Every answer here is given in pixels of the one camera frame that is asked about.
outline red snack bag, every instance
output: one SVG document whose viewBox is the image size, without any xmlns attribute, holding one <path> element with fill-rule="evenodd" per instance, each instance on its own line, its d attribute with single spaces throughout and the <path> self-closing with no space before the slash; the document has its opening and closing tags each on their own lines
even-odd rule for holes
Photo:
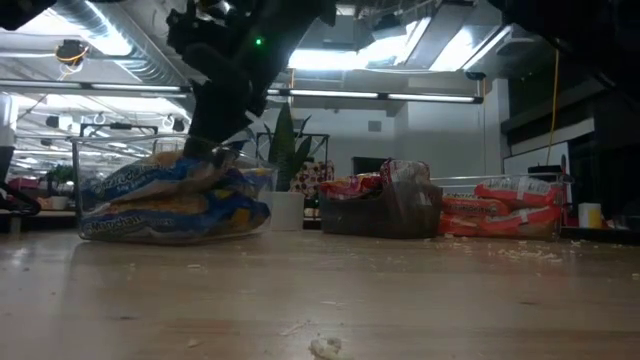
<svg viewBox="0 0 640 360">
<path fill-rule="evenodd" d="M 557 206 L 541 209 L 520 209 L 508 216 L 487 217 L 480 224 L 481 236 L 546 236 L 562 217 Z"/>
<path fill-rule="evenodd" d="M 320 192 L 335 200 L 353 199 L 382 188 L 378 173 L 360 174 L 326 181 L 320 184 Z"/>
<path fill-rule="evenodd" d="M 464 216 L 506 216 L 511 209 L 500 200 L 482 199 L 471 194 L 445 194 L 442 211 Z"/>
<path fill-rule="evenodd" d="M 457 236 L 477 236 L 480 231 L 480 221 L 482 221 L 482 218 L 440 214 L 438 233 Z"/>
<path fill-rule="evenodd" d="M 380 167 L 383 184 L 394 182 L 412 182 L 430 185 L 431 171 L 429 165 L 422 161 L 387 160 Z"/>
<path fill-rule="evenodd" d="M 490 179 L 476 186 L 477 196 L 502 200 L 515 209 L 555 205 L 562 195 L 560 186 L 528 176 Z"/>
</svg>

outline ceiling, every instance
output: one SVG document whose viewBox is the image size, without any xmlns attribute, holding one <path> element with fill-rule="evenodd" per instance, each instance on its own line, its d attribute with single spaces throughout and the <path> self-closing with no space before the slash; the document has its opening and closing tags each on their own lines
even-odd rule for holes
<svg viewBox="0 0 640 360">
<path fill-rule="evenodd" d="M 59 0 L 77 2 L 78 0 Z M 321 23 L 312 26 L 300 44 L 299 50 L 315 51 L 318 47 L 340 44 L 354 49 L 364 46 L 354 56 L 368 54 L 367 69 L 354 70 L 310 70 L 304 66 L 287 70 L 278 76 L 274 87 L 294 85 L 301 89 L 395 92 L 395 93 L 439 93 L 449 95 L 476 95 L 477 84 L 468 80 L 458 70 L 464 62 L 498 31 L 501 14 L 485 0 L 475 6 L 460 7 L 447 1 L 339 1 L 338 21 L 335 28 Z M 125 1 L 120 5 L 100 5 L 109 21 L 122 34 L 129 36 L 137 45 L 136 56 L 148 56 L 163 74 L 170 74 L 172 83 L 161 85 L 184 85 L 188 79 L 204 81 L 205 77 L 187 66 L 172 48 L 166 45 L 168 27 L 165 18 L 172 8 L 183 11 L 184 0 Z M 384 40 L 368 44 L 370 33 L 366 28 L 376 22 L 380 14 L 398 11 L 407 24 L 406 37 L 398 42 Z M 48 12 L 28 23 L 17 32 L 0 32 L 0 79 L 58 80 L 138 84 L 140 77 L 131 71 L 131 62 L 124 62 L 106 53 L 103 43 L 91 43 L 90 56 L 79 71 L 70 72 L 55 57 L 53 50 L 64 39 L 88 41 L 87 34 L 77 26 L 61 21 Z M 415 39 L 415 49 L 407 51 Z M 385 54 L 393 54 L 389 59 Z M 406 56 L 406 61 L 398 59 Z M 488 77 L 522 77 L 550 61 L 553 51 L 541 39 L 526 34 L 515 27 L 510 35 L 500 41 L 469 71 L 484 72 Z M 434 68 L 454 71 L 430 71 Z M 120 121 L 132 124 L 158 126 L 160 132 L 172 133 L 169 118 L 187 118 L 189 105 L 174 99 L 162 98 L 113 98 L 106 96 L 49 95 L 23 93 L 17 98 L 21 113 L 31 108 L 38 100 L 34 112 L 25 115 L 18 123 L 18 134 L 22 135 L 77 135 L 81 122 L 92 123 L 98 114 L 105 121 Z M 332 98 L 296 98 L 295 107 L 324 109 L 368 109 L 384 110 L 394 116 L 402 102 L 371 101 Z M 50 115 L 69 115 L 72 125 L 66 129 L 53 129 L 44 122 Z M 116 133 L 104 131 L 115 136 Z M 56 141 L 56 147 L 68 150 L 69 144 Z M 39 139 L 21 139 L 20 149 L 48 150 Z M 39 154 L 46 161 L 70 161 L 65 156 Z M 117 165 L 122 156 L 109 155 L 109 164 Z M 96 166 L 104 164 L 95 161 Z"/>
</svg>

